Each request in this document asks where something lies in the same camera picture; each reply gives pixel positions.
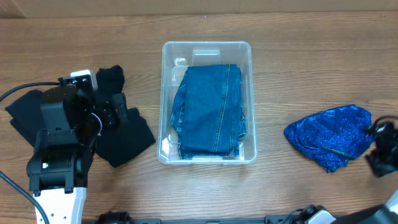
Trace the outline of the blue sequin fabric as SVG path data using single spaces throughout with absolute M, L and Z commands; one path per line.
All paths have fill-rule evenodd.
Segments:
M 335 172 L 369 149 L 374 138 L 366 130 L 371 125 L 371 112 L 344 105 L 291 123 L 284 129 L 284 136 L 294 149 L 326 172 Z

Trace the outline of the blue denim jeans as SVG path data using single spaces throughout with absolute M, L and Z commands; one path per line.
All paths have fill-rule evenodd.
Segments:
M 170 118 L 181 159 L 239 156 L 246 137 L 241 82 L 236 64 L 187 68 Z

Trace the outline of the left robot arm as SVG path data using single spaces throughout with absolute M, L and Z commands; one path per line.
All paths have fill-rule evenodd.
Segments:
M 45 127 L 27 163 L 37 223 L 81 223 L 97 138 L 127 122 L 125 96 L 99 104 L 92 88 L 64 85 L 44 92 L 40 110 Z

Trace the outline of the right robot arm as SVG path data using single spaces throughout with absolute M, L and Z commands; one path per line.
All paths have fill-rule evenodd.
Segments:
M 376 177 L 397 171 L 397 116 L 381 116 L 368 128 L 376 148 L 365 156 Z M 322 206 L 310 205 L 286 216 L 284 223 L 293 224 L 397 224 L 397 193 L 385 203 L 345 216 L 333 216 Z

